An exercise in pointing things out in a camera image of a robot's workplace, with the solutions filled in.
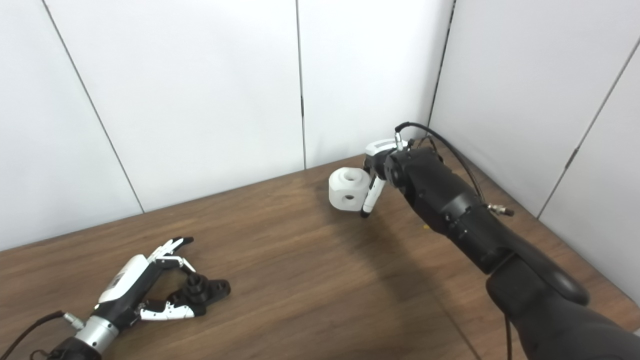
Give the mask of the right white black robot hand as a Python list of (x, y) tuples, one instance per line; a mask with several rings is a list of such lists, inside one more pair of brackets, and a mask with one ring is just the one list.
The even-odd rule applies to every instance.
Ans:
[(368, 218), (386, 186), (385, 162), (389, 155), (397, 151), (395, 139), (374, 141), (365, 147), (362, 169), (370, 175), (370, 183), (364, 203), (359, 211), (361, 218)]

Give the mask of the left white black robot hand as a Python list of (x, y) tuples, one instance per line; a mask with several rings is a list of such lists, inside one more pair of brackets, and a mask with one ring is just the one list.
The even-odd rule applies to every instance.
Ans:
[(91, 313), (110, 323), (117, 330), (126, 330), (138, 321), (176, 321), (196, 316), (189, 305), (178, 305), (174, 300), (144, 302), (163, 271), (182, 269), (195, 273), (194, 267), (174, 253), (194, 241), (193, 237), (176, 237), (156, 248), (149, 256), (133, 256), (99, 296)]

